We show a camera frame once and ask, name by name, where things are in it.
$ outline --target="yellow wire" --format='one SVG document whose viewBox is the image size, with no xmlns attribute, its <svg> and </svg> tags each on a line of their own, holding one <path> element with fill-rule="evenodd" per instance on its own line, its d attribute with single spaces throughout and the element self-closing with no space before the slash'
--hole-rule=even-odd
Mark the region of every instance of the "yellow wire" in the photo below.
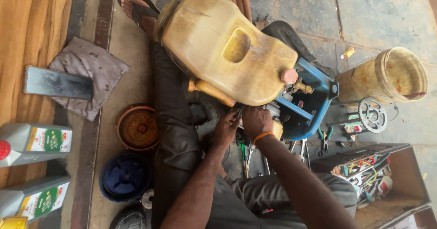
<svg viewBox="0 0 437 229">
<path fill-rule="evenodd" d="M 352 170 L 353 166 L 355 166 L 354 163 L 353 163 L 352 166 L 349 168 L 349 173 L 351 173 L 351 170 Z"/>
<path fill-rule="evenodd" d="M 375 170 L 374 167 L 372 167 L 372 169 L 373 169 L 373 171 L 375 172 L 375 177 L 373 177 L 373 180 L 372 180 L 372 181 L 369 181 L 366 185 L 370 185 L 371 183 L 373 183 L 373 182 L 376 180 L 376 176 L 377 176 L 376 170 Z"/>
</svg>

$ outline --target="brass valve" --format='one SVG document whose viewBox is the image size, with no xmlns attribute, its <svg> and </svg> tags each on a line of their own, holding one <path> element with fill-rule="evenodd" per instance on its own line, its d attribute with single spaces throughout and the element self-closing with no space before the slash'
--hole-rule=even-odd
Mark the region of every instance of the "brass valve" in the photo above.
<svg viewBox="0 0 437 229">
<path fill-rule="evenodd" d="M 293 88 L 292 91 L 293 92 L 297 92 L 298 89 L 302 90 L 303 93 L 307 94 L 311 94 L 314 92 L 314 89 L 310 86 L 305 85 L 304 83 L 302 83 L 302 77 L 298 77 L 298 80 L 293 84 Z"/>
</svg>

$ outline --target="orange bracelet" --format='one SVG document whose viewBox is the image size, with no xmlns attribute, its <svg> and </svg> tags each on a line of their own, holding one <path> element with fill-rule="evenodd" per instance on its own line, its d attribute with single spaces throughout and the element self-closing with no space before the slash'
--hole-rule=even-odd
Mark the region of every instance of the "orange bracelet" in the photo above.
<svg viewBox="0 0 437 229">
<path fill-rule="evenodd" d="M 262 137 L 264 137 L 264 136 L 266 136 L 266 135 L 269 135 L 269 134 L 273 135 L 273 137 L 276 137 L 276 136 L 274 135 L 274 133 L 272 133 L 272 132 L 265 132 L 265 133 L 262 133 L 262 134 L 258 135 L 258 136 L 254 139 L 254 146 L 255 146 L 255 147 L 257 146 L 255 143 L 257 142 L 258 139 L 260 139 L 260 138 L 262 138 Z"/>
</svg>

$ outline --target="yellow plastic tank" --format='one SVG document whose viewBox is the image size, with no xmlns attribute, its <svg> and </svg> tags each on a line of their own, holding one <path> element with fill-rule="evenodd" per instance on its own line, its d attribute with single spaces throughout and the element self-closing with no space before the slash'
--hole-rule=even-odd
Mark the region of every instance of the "yellow plastic tank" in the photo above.
<svg viewBox="0 0 437 229">
<path fill-rule="evenodd" d="M 298 58 L 292 48 L 259 31 L 230 0 L 170 1 L 158 17 L 154 39 L 185 73 L 213 87 L 208 94 L 223 92 L 212 94 L 221 102 L 258 106 L 272 101 L 285 84 L 281 73 Z"/>
</svg>

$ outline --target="pink cap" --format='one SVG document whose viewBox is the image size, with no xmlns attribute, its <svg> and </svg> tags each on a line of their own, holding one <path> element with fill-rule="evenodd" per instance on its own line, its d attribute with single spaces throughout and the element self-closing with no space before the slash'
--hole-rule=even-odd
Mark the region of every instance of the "pink cap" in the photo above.
<svg viewBox="0 0 437 229">
<path fill-rule="evenodd" d="M 294 69 L 286 69 L 281 73 L 281 81 L 285 84 L 294 84 L 298 80 L 298 72 Z"/>
<path fill-rule="evenodd" d="M 0 160 L 8 157 L 10 153 L 10 144 L 4 140 L 0 140 Z"/>
</svg>

